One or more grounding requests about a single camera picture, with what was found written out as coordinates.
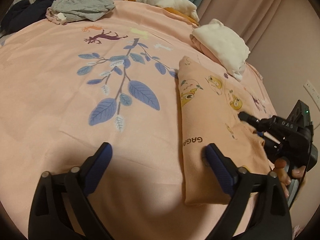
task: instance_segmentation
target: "cartoon print pillowcase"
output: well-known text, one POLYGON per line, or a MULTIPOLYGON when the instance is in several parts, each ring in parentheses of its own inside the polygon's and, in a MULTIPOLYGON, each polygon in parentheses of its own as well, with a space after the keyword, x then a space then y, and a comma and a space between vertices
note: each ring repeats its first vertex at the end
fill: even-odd
POLYGON ((182 151, 186 182, 186 204, 226 204, 223 193, 202 150, 215 143, 238 166, 267 174, 269 162, 263 139, 238 118, 240 111, 253 114, 255 107, 241 84, 221 77, 185 56, 179 64, 182 112, 182 151))

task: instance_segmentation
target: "wall socket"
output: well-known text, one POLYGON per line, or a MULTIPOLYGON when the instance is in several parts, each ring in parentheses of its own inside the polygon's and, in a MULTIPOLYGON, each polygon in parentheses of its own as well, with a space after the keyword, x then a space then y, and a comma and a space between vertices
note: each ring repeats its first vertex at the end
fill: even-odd
POLYGON ((318 94, 315 87, 311 84, 309 80, 307 80, 303 87, 307 90, 313 101, 316 103, 318 109, 320 110, 320 95, 318 94))

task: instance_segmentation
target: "fingernail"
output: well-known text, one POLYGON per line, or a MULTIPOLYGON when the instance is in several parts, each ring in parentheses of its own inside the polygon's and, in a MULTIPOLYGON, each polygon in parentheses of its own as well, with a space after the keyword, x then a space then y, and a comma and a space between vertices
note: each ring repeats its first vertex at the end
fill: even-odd
POLYGON ((298 175, 299 173, 300 173, 300 170, 297 170, 297 169, 296 170, 292 170, 292 174, 293 175, 298 175))

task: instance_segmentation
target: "leaf print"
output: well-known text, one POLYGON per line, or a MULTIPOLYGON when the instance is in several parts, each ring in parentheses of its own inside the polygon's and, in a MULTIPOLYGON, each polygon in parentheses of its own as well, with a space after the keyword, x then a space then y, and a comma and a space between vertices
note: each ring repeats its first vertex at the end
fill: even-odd
POLYGON ((121 59, 126 59, 128 58, 128 56, 126 55, 122 55, 122 56, 112 56, 109 61, 117 61, 117 60, 121 60, 121 59))
POLYGON ((107 96, 107 95, 109 95, 109 93, 110 93, 110 88, 108 87, 108 85, 103 85, 102 87, 101 87, 101 89, 102 89, 102 92, 107 96))
POLYGON ((139 54, 135 54, 135 53, 130 53, 130 57, 132 58, 133 61, 135 62, 140 62, 142 64, 144 63, 143 57, 141 57, 139 54))
POLYGON ((118 67, 114 67, 113 70, 118 74, 118 75, 122 75, 122 70, 118 67))
POLYGON ((132 98, 124 93, 120 94, 120 103, 124 106, 131 106, 132 98))
POLYGON ((118 66, 121 66, 122 64, 123 64, 123 59, 111 62, 110 67, 118 67, 118 66))
POLYGON ((117 128, 117 130, 119 132, 123 132, 124 130, 124 126, 125 126, 125 122, 124 122, 124 117, 121 115, 117 115, 115 118, 115 126, 117 128))
POLYGON ((172 77, 178 79, 178 74, 177 74, 175 71, 169 71, 169 74, 170 74, 172 77))
POLYGON ((110 75, 110 73, 111 73, 110 71, 104 71, 104 72, 100 73, 99 76, 107 77, 108 75, 110 75))
POLYGON ((93 66, 96 65, 96 62, 87 62, 87 66, 93 66))
POLYGON ((145 103, 156 110, 160 110, 158 98, 153 91, 142 82, 131 80, 128 84, 128 91, 134 98, 142 103, 145 103))
POLYGON ((123 61, 123 66, 124 66, 124 68, 130 67, 130 65, 131 65, 131 61, 130 61, 128 58, 126 58, 126 59, 123 61))
POLYGON ((89 125, 92 126, 110 120, 115 115, 116 110, 117 102, 114 98, 103 99, 91 112, 89 117, 89 125))
POLYGON ((91 70, 92 70, 92 67, 85 66, 85 67, 82 67, 82 68, 78 69, 77 74, 79 76, 83 76, 83 75, 88 74, 91 70))
POLYGON ((95 58, 99 58, 100 55, 98 53, 92 53, 92 56, 94 56, 95 58))
POLYGON ((165 67, 164 67, 164 65, 163 65, 162 63, 156 62, 156 63, 155 63, 155 67, 156 67, 156 69, 157 69, 162 75, 165 74, 166 69, 165 69, 165 67))
POLYGON ((101 83, 102 79, 92 79, 87 82, 88 85, 95 85, 101 83))
POLYGON ((133 49, 133 48, 134 48, 134 46, 132 46, 132 45, 127 45, 124 47, 124 49, 133 49))
POLYGON ((80 54, 78 55, 80 58, 85 58, 85 59, 92 59, 94 56, 92 54, 80 54))
POLYGON ((145 48, 148 49, 148 46, 147 46, 147 45, 144 45, 143 43, 138 42, 138 45, 140 45, 140 46, 145 47, 145 48))

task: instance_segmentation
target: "purple deer print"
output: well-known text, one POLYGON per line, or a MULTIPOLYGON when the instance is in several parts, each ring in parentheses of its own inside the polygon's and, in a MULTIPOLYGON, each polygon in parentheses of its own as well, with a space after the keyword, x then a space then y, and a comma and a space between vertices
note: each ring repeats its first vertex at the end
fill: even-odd
POLYGON ((101 34, 95 35, 93 37, 89 37, 88 39, 84 39, 85 42, 88 42, 88 44, 90 43, 95 43, 96 41, 98 42, 98 44, 101 44, 101 41, 98 40, 98 38, 102 38, 102 39, 107 39, 107 40, 112 40, 112 41, 117 41, 119 39, 122 38, 127 38, 128 36, 124 36, 124 37, 119 37, 119 35, 117 33, 116 36, 110 36, 108 35, 111 32, 108 33, 104 33, 104 30, 102 30, 101 34))

